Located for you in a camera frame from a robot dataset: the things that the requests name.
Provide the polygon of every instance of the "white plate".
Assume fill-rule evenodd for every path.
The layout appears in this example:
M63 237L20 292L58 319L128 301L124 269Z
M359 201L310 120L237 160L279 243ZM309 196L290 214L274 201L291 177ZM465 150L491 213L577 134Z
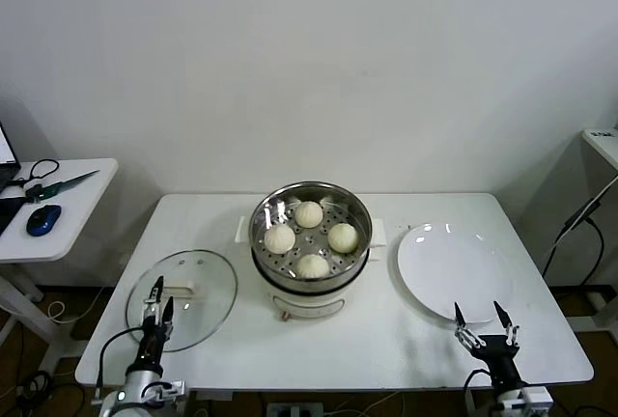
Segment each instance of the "white plate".
M409 231L397 256L412 294L427 308L454 320L457 301L466 322L495 316L493 301L506 309L513 284L506 260L479 234L452 224L428 223Z

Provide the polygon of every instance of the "white shelf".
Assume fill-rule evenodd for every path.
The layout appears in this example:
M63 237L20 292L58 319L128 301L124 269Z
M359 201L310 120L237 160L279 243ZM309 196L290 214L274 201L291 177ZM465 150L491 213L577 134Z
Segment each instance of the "white shelf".
M609 164L618 169L618 130L585 129L581 135Z

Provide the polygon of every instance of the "laptop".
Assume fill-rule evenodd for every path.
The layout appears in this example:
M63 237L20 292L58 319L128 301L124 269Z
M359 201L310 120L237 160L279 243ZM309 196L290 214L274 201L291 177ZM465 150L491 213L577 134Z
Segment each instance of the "laptop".
M0 192L15 177L19 169L21 169L21 166L19 161L17 161L17 156L15 156L9 137L7 137L7 133L2 123L0 123Z

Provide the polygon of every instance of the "power strip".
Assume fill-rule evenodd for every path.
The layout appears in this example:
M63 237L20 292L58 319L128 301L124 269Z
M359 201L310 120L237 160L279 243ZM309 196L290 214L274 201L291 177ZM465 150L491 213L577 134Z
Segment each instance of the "power strip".
M615 169L618 169L618 130L584 129L581 136Z
M323 417L322 403L270 403L267 417Z

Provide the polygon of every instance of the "glass lid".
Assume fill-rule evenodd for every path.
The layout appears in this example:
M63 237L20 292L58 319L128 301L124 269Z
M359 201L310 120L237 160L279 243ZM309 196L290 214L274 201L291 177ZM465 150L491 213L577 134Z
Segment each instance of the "glass lid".
M142 322L153 285L163 276L160 310L174 296L174 329L164 351L180 351L206 340L228 317L238 279L228 260L209 250L182 251L159 261L137 281L126 303L126 324ZM141 338L139 333L134 338Z

